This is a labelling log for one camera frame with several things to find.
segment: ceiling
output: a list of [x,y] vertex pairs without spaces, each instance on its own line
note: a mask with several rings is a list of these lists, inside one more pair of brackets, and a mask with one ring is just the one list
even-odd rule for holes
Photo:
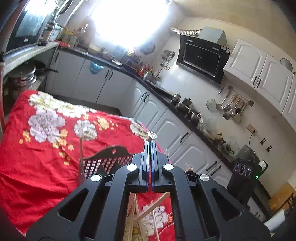
[[174,0],[190,17],[233,23],[268,39],[296,60],[296,33],[271,0]]

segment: black countertop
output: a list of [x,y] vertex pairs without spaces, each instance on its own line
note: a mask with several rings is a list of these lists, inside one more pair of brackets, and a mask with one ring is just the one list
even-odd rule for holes
[[[144,81],[141,77],[136,75],[132,71],[128,71],[122,66],[119,66],[113,62],[110,62],[106,59],[100,58],[98,56],[88,54],[86,52],[75,50],[75,49],[68,49],[63,48],[60,49],[64,52],[71,53],[80,57],[83,57],[85,59],[91,60],[99,65],[103,65],[112,69],[115,69],[121,73],[124,73],[138,82],[140,82],[148,91],[150,91],[153,95],[155,95],[164,105],[168,107],[170,111],[172,111],[192,132],[194,132],[216,155],[219,157],[219,159],[230,169],[233,169],[234,166],[234,159],[229,156],[223,148],[219,148],[218,146],[214,145],[213,141],[208,139],[206,136],[204,136],[199,129],[197,128],[196,124],[192,123],[192,121],[189,118],[186,118],[183,113],[178,111],[177,108],[175,108],[175,105],[172,105],[170,103],[171,95],[168,93],[165,93],[163,91],[160,91],[158,88],[154,87],[152,84],[150,84],[147,81]],[[254,194],[252,195],[252,198],[257,203],[259,208],[262,210],[264,215],[267,219],[271,217],[270,211],[268,211],[268,199],[270,199],[270,195],[266,191],[266,189],[263,187],[261,182],[258,182],[258,186],[254,190]]]

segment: electrical outlet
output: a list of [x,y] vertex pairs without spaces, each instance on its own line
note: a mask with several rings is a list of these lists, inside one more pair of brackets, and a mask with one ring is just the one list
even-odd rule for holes
[[251,133],[253,133],[253,131],[255,131],[254,135],[257,133],[257,130],[256,130],[251,124],[248,124],[248,125],[247,125],[247,129],[248,129]]

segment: appliance knob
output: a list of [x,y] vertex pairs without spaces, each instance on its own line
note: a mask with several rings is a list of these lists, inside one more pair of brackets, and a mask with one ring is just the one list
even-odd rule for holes
[[246,177],[248,177],[248,176],[251,175],[251,172],[252,172],[251,168],[248,167],[248,168],[246,169],[246,172],[245,172],[244,174],[245,174]]
[[239,174],[240,174],[240,175],[243,175],[245,169],[246,169],[246,166],[245,166],[244,164],[242,164],[242,165],[239,167]]
[[239,164],[236,163],[235,166],[234,166],[234,171],[237,172],[238,169],[239,169]]

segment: bright sunlight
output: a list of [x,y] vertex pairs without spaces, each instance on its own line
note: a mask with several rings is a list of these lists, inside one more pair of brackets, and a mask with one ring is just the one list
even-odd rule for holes
[[91,17],[97,33],[133,49],[145,43],[166,18],[166,0],[101,0]]

